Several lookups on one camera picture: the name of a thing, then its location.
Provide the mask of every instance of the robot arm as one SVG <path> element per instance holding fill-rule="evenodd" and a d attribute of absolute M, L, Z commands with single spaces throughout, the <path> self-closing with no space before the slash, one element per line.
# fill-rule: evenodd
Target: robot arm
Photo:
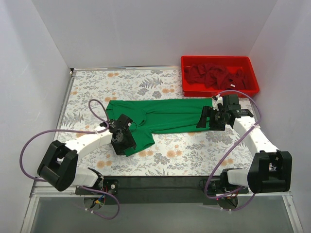
<path fill-rule="evenodd" d="M 65 143 L 53 141 L 37 170 L 38 175 L 58 191 L 64 191 L 71 185 L 102 190 L 104 177 L 91 168 L 77 167 L 77 163 L 92 151 L 109 143 L 118 155 L 128 148 L 136 148 L 129 130 L 132 122 L 122 114 L 118 120 L 108 121 L 108 130 L 102 133 L 86 134 Z M 102 123 L 94 131 L 100 132 L 104 129 L 106 125 Z"/>
<path fill-rule="evenodd" d="M 229 124 L 242 137 L 255 119 L 248 109 L 241 109 L 237 95 L 218 97 L 214 106 L 205 106 L 197 128 L 206 127 L 209 117 L 210 130 L 224 131 Z M 249 187 L 253 193 L 285 192 L 290 188 L 292 156 L 280 151 L 256 126 L 244 139 L 253 157 L 248 169 L 224 169 L 221 180 L 224 186 Z"/>

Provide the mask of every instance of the red cloth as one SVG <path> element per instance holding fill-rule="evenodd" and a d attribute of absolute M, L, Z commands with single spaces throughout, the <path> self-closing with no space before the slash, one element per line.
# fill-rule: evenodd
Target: red cloth
<path fill-rule="evenodd" d="M 213 87 L 218 90 L 245 90 L 246 78 L 242 70 L 235 74 L 229 72 L 227 67 L 208 64 L 193 64 L 185 76 L 189 84 L 204 83 L 206 88 Z"/>

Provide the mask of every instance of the floral pattern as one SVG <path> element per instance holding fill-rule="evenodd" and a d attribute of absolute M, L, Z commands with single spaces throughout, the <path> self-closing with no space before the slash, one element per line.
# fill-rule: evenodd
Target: floral pattern
<path fill-rule="evenodd" d="M 110 100 L 186 99 L 182 93 L 179 70 L 78 71 L 62 119 L 62 129 L 90 131 L 99 125 L 89 111 L 88 101 L 99 99 L 106 107 Z M 252 111 L 248 99 L 240 99 L 242 108 Z M 103 116 L 101 107 L 93 110 Z M 67 141 L 82 133 L 60 133 Z M 103 175 L 131 176 L 197 176 L 209 175 L 225 152 L 238 140 L 230 126 L 225 132 L 153 134 L 155 144 L 137 154 L 118 156 L 111 145 L 105 145 L 79 161 L 80 167 L 91 167 Z M 245 144 L 237 146 L 217 170 L 250 166 L 252 157 Z"/>

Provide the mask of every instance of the green shirt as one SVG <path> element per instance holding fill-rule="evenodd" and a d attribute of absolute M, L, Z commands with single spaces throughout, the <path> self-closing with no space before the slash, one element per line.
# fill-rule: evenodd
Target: green shirt
<path fill-rule="evenodd" d="M 111 100 L 107 113 L 110 119 L 118 119 L 121 114 L 125 114 L 134 121 L 130 130 L 137 147 L 125 151 L 126 156 L 130 156 L 155 143 L 152 133 L 208 130 L 208 125 L 206 128 L 196 128 L 202 108 L 206 105 L 212 106 L 212 99 Z"/>

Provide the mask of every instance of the white panel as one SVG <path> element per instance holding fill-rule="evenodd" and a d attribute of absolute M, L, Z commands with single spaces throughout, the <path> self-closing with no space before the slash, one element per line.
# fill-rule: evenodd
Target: white panel
<path fill-rule="evenodd" d="M 276 0 L 33 0 L 69 67 L 248 55 Z"/>
<path fill-rule="evenodd" d="M 73 186 L 83 185 L 86 187 L 93 187 L 97 179 L 98 176 L 96 175 L 95 172 L 87 168 L 77 167 L 76 175 L 71 185 Z"/>
<path fill-rule="evenodd" d="M 262 130 L 293 157 L 291 190 L 305 232 L 311 231 L 311 3 L 279 0 L 251 50 L 261 91 Z"/>
<path fill-rule="evenodd" d="M 33 181 L 18 165 L 25 142 L 55 128 L 69 70 L 30 0 L 0 0 L 0 232 L 18 233 Z M 53 134 L 26 151 L 32 175 Z"/>

